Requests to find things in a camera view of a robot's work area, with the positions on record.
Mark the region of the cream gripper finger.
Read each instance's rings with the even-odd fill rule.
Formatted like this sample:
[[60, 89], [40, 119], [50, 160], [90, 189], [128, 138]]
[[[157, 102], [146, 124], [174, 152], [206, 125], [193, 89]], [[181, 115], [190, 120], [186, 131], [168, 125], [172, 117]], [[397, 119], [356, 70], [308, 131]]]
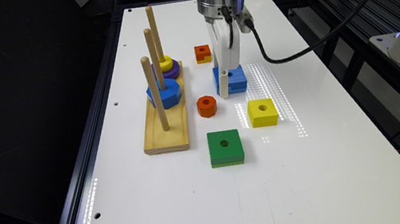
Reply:
[[218, 80], [219, 80], [219, 95], [221, 98], [227, 98], [229, 96], [229, 84], [228, 84], [228, 73], [227, 70], [222, 68], [218, 69]]

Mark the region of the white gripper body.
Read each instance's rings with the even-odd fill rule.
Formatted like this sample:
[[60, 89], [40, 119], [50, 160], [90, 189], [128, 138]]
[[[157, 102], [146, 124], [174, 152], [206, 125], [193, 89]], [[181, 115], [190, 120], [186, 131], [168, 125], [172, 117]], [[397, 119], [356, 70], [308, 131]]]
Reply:
[[250, 33], [244, 22], [247, 19], [253, 20], [248, 10], [242, 10], [231, 24], [222, 18], [206, 17], [206, 26], [215, 55], [215, 66], [220, 70], [235, 69], [239, 66], [240, 35]]

